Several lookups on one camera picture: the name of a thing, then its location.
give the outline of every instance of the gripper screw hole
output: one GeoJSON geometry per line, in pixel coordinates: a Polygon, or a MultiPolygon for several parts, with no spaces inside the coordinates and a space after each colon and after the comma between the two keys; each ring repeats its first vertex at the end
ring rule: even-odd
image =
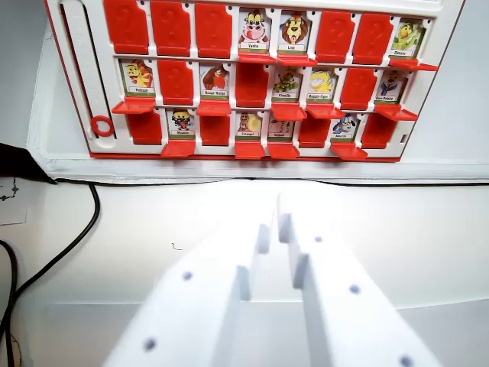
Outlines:
{"type": "Polygon", "coordinates": [[[404,356],[404,357],[401,357],[401,359],[400,359],[400,365],[403,367],[413,367],[414,362],[410,357],[404,356]]]}
{"type": "Polygon", "coordinates": [[[153,338],[150,338],[144,342],[144,350],[146,350],[146,352],[153,350],[155,346],[156,340],[154,340],[153,338]]]}
{"type": "Polygon", "coordinates": [[[193,274],[190,271],[186,271],[182,274],[182,278],[184,281],[189,281],[190,279],[192,279],[192,277],[193,274]]]}
{"type": "Polygon", "coordinates": [[[352,292],[353,294],[360,294],[360,287],[356,284],[352,284],[350,286],[350,292],[352,292]]]}

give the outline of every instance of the character name label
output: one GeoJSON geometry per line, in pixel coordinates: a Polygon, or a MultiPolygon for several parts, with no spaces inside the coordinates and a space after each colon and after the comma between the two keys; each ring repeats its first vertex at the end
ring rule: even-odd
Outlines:
{"type": "Polygon", "coordinates": [[[341,139],[351,139],[353,138],[352,134],[335,134],[333,138],[341,138],[341,139]]]}
{"type": "Polygon", "coordinates": [[[296,98],[297,93],[274,93],[274,97],[279,98],[296,98]]]}
{"type": "Polygon", "coordinates": [[[306,46],[303,44],[279,44],[278,49],[284,51],[305,51],[306,46]]]}
{"type": "Polygon", "coordinates": [[[257,50],[266,50],[267,44],[262,44],[261,42],[252,43],[252,42],[241,42],[239,44],[239,48],[254,48],[257,50]]]}
{"type": "Polygon", "coordinates": [[[412,56],[413,52],[411,50],[391,50],[389,55],[394,56],[412,56]]]}
{"type": "Polygon", "coordinates": [[[388,101],[392,102],[396,100],[396,96],[375,96],[376,101],[388,101]]]}
{"type": "Polygon", "coordinates": [[[260,132],[237,132],[237,136],[260,136],[260,132]]]}
{"type": "Polygon", "coordinates": [[[228,92],[225,90],[204,90],[206,96],[227,96],[228,92]]]}
{"type": "Polygon", "coordinates": [[[128,91],[133,93],[154,93],[154,88],[139,88],[137,86],[130,86],[128,91]]]}
{"type": "Polygon", "coordinates": [[[330,99],[332,98],[331,93],[328,94],[308,94],[308,99],[330,99]]]}
{"type": "Polygon", "coordinates": [[[193,130],[171,130],[171,135],[195,135],[193,130]]]}

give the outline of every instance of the white wall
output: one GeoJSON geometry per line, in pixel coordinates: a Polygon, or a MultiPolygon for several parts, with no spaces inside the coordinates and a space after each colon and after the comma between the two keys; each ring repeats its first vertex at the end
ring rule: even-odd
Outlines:
{"type": "Polygon", "coordinates": [[[47,15],[39,0],[3,0],[0,11],[0,143],[25,148],[47,15]]]}

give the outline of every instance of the cartoon cow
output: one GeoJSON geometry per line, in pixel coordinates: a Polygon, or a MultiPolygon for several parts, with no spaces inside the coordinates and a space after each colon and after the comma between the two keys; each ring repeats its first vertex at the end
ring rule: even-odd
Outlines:
{"type": "Polygon", "coordinates": [[[253,10],[252,13],[248,13],[248,16],[244,21],[246,24],[244,25],[239,38],[239,44],[241,42],[255,42],[262,44],[268,42],[268,37],[265,34],[264,16],[260,14],[258,9],[253,10]]]}

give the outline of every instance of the paper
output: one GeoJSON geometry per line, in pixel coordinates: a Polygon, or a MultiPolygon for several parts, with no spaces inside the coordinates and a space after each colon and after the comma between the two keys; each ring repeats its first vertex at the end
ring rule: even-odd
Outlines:
{"type": "Polygon", "coordinates": [[[24,223],[27,214],[26,182],[13,177],[0,177],[0,226],[24,223]]]}

